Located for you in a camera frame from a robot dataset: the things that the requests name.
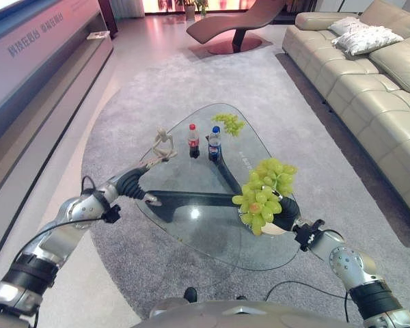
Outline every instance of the window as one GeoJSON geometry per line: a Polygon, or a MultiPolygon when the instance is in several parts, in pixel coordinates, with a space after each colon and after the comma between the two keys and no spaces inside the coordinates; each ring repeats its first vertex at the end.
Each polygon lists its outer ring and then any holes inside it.
{"type": "MultiPolygon", "coordinates": [[[[249,9],[255,0],[208,0],[207,10],[249,9]]],[[[144,12],[181,12],[183,8],[176,0],[143,0],[144,12]]]]}

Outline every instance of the white wall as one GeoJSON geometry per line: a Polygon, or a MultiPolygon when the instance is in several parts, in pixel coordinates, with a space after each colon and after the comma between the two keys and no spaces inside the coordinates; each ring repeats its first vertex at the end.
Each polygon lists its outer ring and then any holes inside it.
{"type": "MultiPolygon", "coordinates": [[[[406,0],[385,0],[387,2],[397,5],[402,8],[406,0]]],[[[317,12],[337,12],[342,0],[319,0],[317,2],[317,12]]],[[[341,12],[363,12],[370,4],[372,0],[345,0],[341,12]]]]}

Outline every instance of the sofa armrest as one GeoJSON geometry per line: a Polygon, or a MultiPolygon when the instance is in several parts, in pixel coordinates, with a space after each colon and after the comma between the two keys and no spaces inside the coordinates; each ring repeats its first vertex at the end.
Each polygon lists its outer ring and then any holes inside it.
{"type": "Polygon", "coordinates": [[[357,18],[358,15],[350,12],[302,12],[297,14],[295,25],[299,29],[320,31],[345,17],[357,18]]]}

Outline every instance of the green grapes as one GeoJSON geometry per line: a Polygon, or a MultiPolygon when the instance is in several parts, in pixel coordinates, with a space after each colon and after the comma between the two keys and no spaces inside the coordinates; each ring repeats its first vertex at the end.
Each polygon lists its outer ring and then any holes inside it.
{"type": "Polygon", "coordinates": [[[245,125],[244,121],[239,121],[238,116],[234,114],[220,113],[215,115],[212,120],[223,122],[225,126],[225,132],[229,133],[233,137],[238,137],[238,134],[245,125]]]}
{"type": "Polygon", "coordinates": [[[273,191],[290,195],[296,173],[296,167],[277,159],[264,159],[249,171],[249,181],[241,187],[242,195],[232,197],[232,202],[240,205],[241,221],[252,229],[254,235],[260,236],[261,228],[273,222],[274,214],[282,212],[279,198],[273,191]]]}

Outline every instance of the triangular glass table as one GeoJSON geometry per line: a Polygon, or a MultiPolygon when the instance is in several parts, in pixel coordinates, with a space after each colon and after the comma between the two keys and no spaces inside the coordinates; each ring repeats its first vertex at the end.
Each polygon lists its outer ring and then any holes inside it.
{"type": "MultiPolygon", "coordinates": [[[[169,133],[178,155],[153,167],[140,179],[141,188],[157,196],[163,205],[137,202],[140,210],[180,242],[232,266],[260,271],[291,261],[299,248],[293,233],[254,236],[231,203],[231,197],[246,183],[249,170],[271,156],[243,114],[227,104],[209,105],[185,118],[169,133]],[[218,113],[236,114],[245,121],[238,137],[221,133],[225,165],[208,159],[205,138],[214,125],[220,125],[211,120],[218,113]],[[196,159],[189,155],[190,123],[200,133],[200,155],[196,159]]],[[[143,160],[152,157],[149,151],[143,160]]]]}

